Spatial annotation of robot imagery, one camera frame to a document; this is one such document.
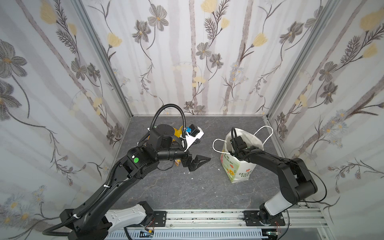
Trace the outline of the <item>yellow snack packet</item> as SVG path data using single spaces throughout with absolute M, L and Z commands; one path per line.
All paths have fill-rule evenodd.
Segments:
M 179 138 L 179 139 L 182 139 L 183 138 L 183 126 L 181 126 L 179 129 L 174 128 L 174 130 L 175 130 L 174 136 Z

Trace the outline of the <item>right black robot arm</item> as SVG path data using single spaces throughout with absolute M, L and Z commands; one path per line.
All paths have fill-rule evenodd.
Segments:
M 278 176 L 280 191 L 260 205 L 258 221 L 265 226 L 278 222 L 282 212 L 314 195 L 318 191 L 314 173 L 299 158 L 287 159 L 265 152 L 262 148 L 246 143 L 240 129 L 231 129 L 231 156 L 240 162 L 256 164 Z

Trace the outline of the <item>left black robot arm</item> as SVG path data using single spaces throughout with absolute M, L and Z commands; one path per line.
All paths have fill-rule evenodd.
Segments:
M 167 108 L 179 111 L 182 117 L 182 133 L 175 135 L 170 125 L 156 125 L 156 121 Z M 61 223 L 43 231 L 45 236 L 67 237 L 69 240 L 103 240 L 117 224 L 108 211 L 115 202 L 138 181 L 157 170 L 161 161 L 180 160 L 184 168 L 193 172 L 210 158 L 196 155 L 189 147 L 204 135 L 203 130 L 192 124 L 187 126 L 184 111 L 175 104 L 166 104 L 155 113 L 146 134 L 137 146 L 118 160 L 111 168 L 105 183 L 82 205 L 65 209 L 60 214 Z

